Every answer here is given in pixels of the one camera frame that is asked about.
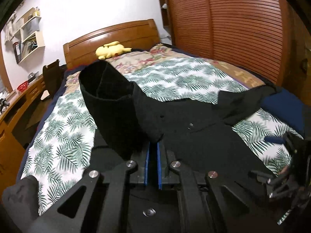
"navy blue blanket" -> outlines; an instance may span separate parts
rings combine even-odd
[[[62,96],[65,93],[65,91],[66,91],[66,80],[67,80],[67,77],[69,75],[71,75],[71,74],[74,74],[74,73],[78,72],[78,71],[82,71],[85,67],[86,67],[85,65],[80,65],[80,66],[78,66],[78,67],[76,67],[74,69],[65,71],[64,79],[62,81],[62,84],[61,84],[60,88],[58,89],[58,91],[56,92],[56,94],[54,95],[54,98],[51,101],[51,103],[49,104],[48,109],[44,113],[43,118],[42,118],[42,120],[40,121],[40,123],[38,125],[37,132],[36,132],[34,138],[32,139],[31,143],[28,145],[28,147],[27,147],[27,149],[25,151],[25,154],[24,154],[23,159],[21,161],[20,168],[18,170],[18,174],[16,176],[16,182],[18,182],[21,179],[21,176],[23,174],[23,170],[24,170],[24,167],[25,167],[25,164],[26,164],[26,160],[27,160],[27,157],[28,157],[29,148],[32,147],[32,145],[34,144],[35,137],[41,131],[41,129],[43,128],[44,122],[46,121],[46,119],[52,113],[52,111],[53,111],[53,109],[54,109],[54,107],[55,107],[55,105],[57,103],[58,98],[60,96]]]

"red basket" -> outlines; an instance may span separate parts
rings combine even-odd
[[[24,91],[27,89],[28,84],[29,84],[28,81],[23,82],[22,84],[20,84],[20,85],[17,87],[17,90],[18,90],[19,92],[24,92]]]

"sliding wardrobe door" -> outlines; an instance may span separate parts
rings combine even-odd
[[[279,0],[209,0],[214,59],[277,82],[282,56]]]
[[[178,48],[281,82],[289,51],[279,0],[169,0],[169,7]]]
[[[211,58],[211,28],[208,0],[169,0],[175,45],[201,57]]]

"wall shelf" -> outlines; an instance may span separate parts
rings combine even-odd
[[[14,45],[14,52],[17,64],[28,60],[33,53],[45,47],[43,34],[39,27],[40,20],[41,17],[37,15],[36,9],[31,8],[16,22],[14,36],[19,40],[19,45]]]
[[[26,26],[26,24],[28,24],[29,22],[31,22],[32,20],[34,20],[35,18],[38,18],[38,20],[40,21],[41,20],[41,17],[39,16],[34,16],[32,18],[30,18],[26,23],[24,23],[21,27],[21,29],[24,29],[24,27]]]
[[[24,57],[18,64],[22,63],[25,59],[27,59],[32,53],[34,53],[35,51],[41,49],[41,48],[44,48],[44,46],[40,46],[40,47],[37,47],[35,49],[33,49],[26,57]]]
[[[34,33],[30,34],[27,38],[25,38],[25,40],[22,43],[23,44],[26,43],[31,38],[35,38],[38,47],[32,50],[29,54],[27,54],[18,64],[20,64],[23,60],[27,59],[32,53],[45,47],[42,31],[35,31]]]

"pikachu plush toy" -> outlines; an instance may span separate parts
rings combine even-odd
[[[104,46],[98,47],[96,50],[96,55],[99,60],[105,60],[111,57],[116,57],[124,52],[129,52],[131,50],[132,48],[124,48],[120,42],[114,41],[109,44],[105,44]]]

